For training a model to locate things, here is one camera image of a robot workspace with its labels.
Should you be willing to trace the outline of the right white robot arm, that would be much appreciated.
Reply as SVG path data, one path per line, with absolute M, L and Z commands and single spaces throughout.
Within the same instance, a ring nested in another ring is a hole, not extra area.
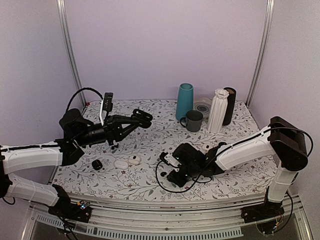
M 265 156 L 277 156 L 279 164 L 268 187 L 266 201 L 259 206 L 262 218 L 278 210 L 295 176 L 308 164 L 306 133 L 279 116 L 272 117 L 268 126 L 235 143 L 220 143 L 202 153 L 189 143 L 180 144 L 173 153 L 162 152 L 160 160 L 173 167 L 167 179 L 183 187 L 188 179 L 212 177 L 248 161 Z

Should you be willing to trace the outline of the black earbuds charging case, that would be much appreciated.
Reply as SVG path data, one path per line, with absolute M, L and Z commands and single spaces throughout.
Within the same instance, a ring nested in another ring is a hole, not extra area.
M 151 126 L 153 116 L 141 109 L 134 109 L 131 117 L 138 121 L 139 127 L 147 129 Z

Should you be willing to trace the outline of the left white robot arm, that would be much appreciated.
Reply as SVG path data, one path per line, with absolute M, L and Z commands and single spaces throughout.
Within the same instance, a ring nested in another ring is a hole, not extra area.
M 63 217 L 70 217 L 75 211 L 74 205 L 61 186 L 44 185 L 14 173 L 37 167 L 73 165 L 84 155 L 85 147 L 108 143 L 116 148 L 117 143 L 136 128 L 149 128 L 152 120 L 149 113 L 134 109 L 130 117 L 111 115 L 95 124 L 85 119 L 77 108 L 69 109 L 59 121 L 63 138 L 45 144 L 0 149 L 0 196 L 55 207 Z

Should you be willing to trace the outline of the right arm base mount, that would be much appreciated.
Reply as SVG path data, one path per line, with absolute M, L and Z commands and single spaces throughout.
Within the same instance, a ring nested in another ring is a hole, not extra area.
M 281 202 L 271 202 L 268 198 L 270 187 L 267 188 L 264 202 L 241 209 L 241 218 L 245 223 L 261 221 L 283 215 L 285 213 Z

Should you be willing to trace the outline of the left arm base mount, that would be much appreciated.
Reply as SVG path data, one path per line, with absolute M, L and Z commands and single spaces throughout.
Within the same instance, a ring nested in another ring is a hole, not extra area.
M 92 214 L 91 203 L 85 200 L 71 203 L 70 197 L 61 186 L 56 184 L 52 186 L 57 191 L 58 201 L 54 206 L 48 207 L 48 213 L 62 219 L 88 223 Z

